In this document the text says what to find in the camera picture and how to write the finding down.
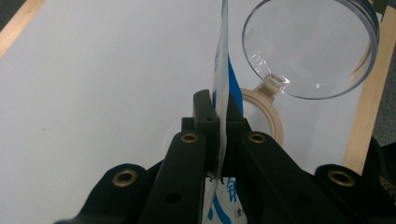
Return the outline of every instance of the clear plastic lid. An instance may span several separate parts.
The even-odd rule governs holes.
[[[247,17],[242,42],[263,81],[291,96],[327,99],[368,76],[378,35],[367,1],[264,0]]]

